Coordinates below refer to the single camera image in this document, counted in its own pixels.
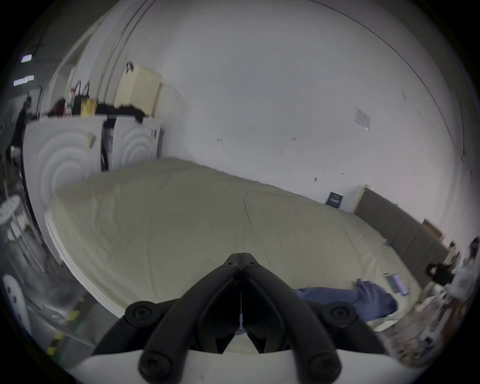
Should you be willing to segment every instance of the yellow black tape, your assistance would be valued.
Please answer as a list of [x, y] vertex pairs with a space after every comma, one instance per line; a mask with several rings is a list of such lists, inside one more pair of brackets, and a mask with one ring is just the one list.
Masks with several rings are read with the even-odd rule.
[[[75, 308], [72, 310], [72, 312], [70, 312], [70, 314], [67, 317], [67, 322], [65, 323], [66, 327], [68, 327], [70, 323], [73, 323], [78, 319], [78, 316], [80, 315], [80, 309], [84, 302], [85, 302], [85, 297], [82, 297], [80, 300], [78, 300], [77, 304], [75, 305]], [[63, 340], [63, 333], [61, 331], [57, 331], [57, 333], [53, 337], [53, 340], [50, 343], [50, 346], [47, 348], [47, 355], [49, 355], [54, 359], [58, 350], [58, 344], [62, 340]]]

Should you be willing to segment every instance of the blue cloth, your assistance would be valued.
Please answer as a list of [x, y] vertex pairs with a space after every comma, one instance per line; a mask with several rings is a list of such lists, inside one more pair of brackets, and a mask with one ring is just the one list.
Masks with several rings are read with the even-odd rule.
[[304, 300], [319, 304], [344, 301], [351, 304], [361, 319], [368, 322], [386, 317], [397, 311], [398, 304], [392, 295], [371, 281], [357, 280], [355, 289], [303, 288], [294, 291]]

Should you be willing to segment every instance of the bottle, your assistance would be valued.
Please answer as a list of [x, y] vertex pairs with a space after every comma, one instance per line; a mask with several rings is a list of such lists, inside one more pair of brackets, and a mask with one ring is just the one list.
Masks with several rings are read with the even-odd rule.
[[65, 100], [65, 116], [72, 115], [73, 101], [75, 100], [75, 88], [71, 88]]

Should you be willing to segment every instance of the handbag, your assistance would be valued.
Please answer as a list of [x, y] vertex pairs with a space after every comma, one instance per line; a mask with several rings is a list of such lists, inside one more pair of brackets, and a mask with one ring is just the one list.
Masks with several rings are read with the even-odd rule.
[[73, 99], [72, 116], [80, 115], [80, 112], [82, 110], [82, 101], [88, 100], [90, 98], [89, 96], [90, 82], [87, 82], [82, 93], [80, 93], [81, 84], [82, 83], [79, 80], [77, 85], [75, 86], [75, 92], [77, 92], [77, 87], [78, 87], [78, 95], [75, 95], [75, 98]]

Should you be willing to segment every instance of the black sign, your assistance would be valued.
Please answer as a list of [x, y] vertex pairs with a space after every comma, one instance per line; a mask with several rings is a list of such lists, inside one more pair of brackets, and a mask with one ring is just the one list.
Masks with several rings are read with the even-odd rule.
[[342, 202], [343, 196], [337, 193], [330, 192], [330, 196], [328, 196], [326, 205], [329, 205], [333, 208], [340, 207], [340, 203]]

